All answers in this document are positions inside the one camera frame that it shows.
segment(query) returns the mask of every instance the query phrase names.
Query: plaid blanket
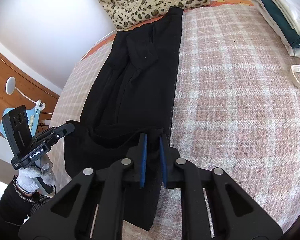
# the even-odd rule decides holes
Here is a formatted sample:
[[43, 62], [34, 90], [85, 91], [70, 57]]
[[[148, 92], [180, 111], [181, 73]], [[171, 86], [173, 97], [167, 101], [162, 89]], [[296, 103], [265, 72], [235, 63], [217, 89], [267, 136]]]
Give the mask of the plaid blanket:
[[[79, 120], [112, 41], [78, 62], [51, 125]], [[300, 89], [280, 38], [256, 8], [221, 5], [185, 11], [171, 146], [198, 167], [223, 168], [286, 231], [300, 214]], [[63, 140], [50, 151], [58, 189]], [[181, 239], [180, 191], [162, 188], [149, 232], [127, 222], [123, 239]]]

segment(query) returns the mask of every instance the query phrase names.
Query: white lamp head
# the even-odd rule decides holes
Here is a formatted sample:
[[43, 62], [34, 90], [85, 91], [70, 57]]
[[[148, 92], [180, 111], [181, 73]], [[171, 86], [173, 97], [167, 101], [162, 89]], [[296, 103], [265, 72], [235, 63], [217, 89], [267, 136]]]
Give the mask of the white lamp head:
[[9, 77], [6, 83], [6, 92], [11, 95], [16, 87], [16, 79], [14, 77]]

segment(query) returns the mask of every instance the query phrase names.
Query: gloved hand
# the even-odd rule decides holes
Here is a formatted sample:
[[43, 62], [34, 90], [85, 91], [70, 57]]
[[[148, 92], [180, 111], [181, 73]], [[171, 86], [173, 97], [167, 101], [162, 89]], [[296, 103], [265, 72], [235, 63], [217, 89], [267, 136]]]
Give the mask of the gloved hand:
[[17, 186], [21, 190], [26, 191], [28, 194], [33, 194], [39, 187], [33, 178], [41, 177], [45, 184], [54, 186], [56, 184], [56, 178], [52, 171], [52, 162], [47, 155], [40, 158], [40, 168], [35, 166], [29, 166], [28, 168], [20, 168], [17, 178]]

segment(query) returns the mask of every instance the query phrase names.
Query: blue gripper pad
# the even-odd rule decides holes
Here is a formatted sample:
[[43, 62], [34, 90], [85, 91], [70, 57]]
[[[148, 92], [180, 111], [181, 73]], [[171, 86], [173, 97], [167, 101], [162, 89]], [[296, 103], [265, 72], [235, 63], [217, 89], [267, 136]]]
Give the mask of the blue gripper pad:
[[143, 150], [142, 150], [142, 160], [141, 160], [140, 188], [143, 188], [145, 186], [146, 163], [147, 163], [147, 135], [145, 134], [143, 140]]
[[166, 164], [166, 158], [164, 156], [164, 150], [163, 150], [163, 143], [161, 136], [159, 137], [159, 152], [160, 152], [160, 162], [161, 162], [161, 168], [162, 168], [162, 181], [163, 185], [167, 187], [167, 164]]

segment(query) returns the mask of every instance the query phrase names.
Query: wooden door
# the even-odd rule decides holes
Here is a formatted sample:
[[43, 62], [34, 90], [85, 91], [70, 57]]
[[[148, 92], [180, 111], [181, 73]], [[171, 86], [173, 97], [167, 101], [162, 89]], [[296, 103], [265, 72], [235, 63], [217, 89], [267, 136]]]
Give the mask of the wooden door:
[[[44, 91], [42, 89], [42, 85], [35, 85], [31, 78], [26, 78], [26, 74], [21, 75], [20, 70], [17, 72], [0, 58], [0, 121], [2, 119], [3, 111], [6, 108], [15, 108], [25, 105], [26, 109], [32, 109], [35, 106], [33, 102], [23, 97], [17, 90], [15, 90], [12, 95], [8, 95], [6, 93], [5, 84], [11, 76], [15, 77], [16, 87], [19, 88], [26, 96], [34, 101], [40, 99], [43, 103], [46, 103], [46, 107], [43, 112], [53, 113], [58, 101], [57, 96], [55, 96], [53, 92], [48, 93]], [[51, 114], [40, 114], [39, 120], [44, 119], [51, 119]]]

